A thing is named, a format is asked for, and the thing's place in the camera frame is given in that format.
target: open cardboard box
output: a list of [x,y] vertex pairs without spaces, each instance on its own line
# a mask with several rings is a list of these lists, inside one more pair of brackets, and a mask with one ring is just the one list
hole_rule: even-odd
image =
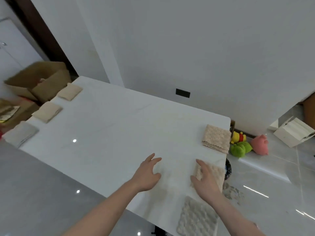
[[281,127],[279,127],[274,135],[289,147],[294,147],[315,135],[315,130],[300,119],[290,117]]
[[71,78],[65,63],[41,61],[31,64],[4,83],[19,96],[45,103],[71,83]]

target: white table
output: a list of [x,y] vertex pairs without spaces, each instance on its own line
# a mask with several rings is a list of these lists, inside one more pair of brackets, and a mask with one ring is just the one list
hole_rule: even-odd
[[202,201],[190,187],[195,159],[225,165],[226,154],[201,144],[204,129],[228,130],[230,119],[82,76],[74,84],[83,91],[71,102],[55,97],[64,109],[48,124],[28,120],[40,131],[20,149],[105,197],[155,152],[162,178],[127,209],[178,235],[185,196]]

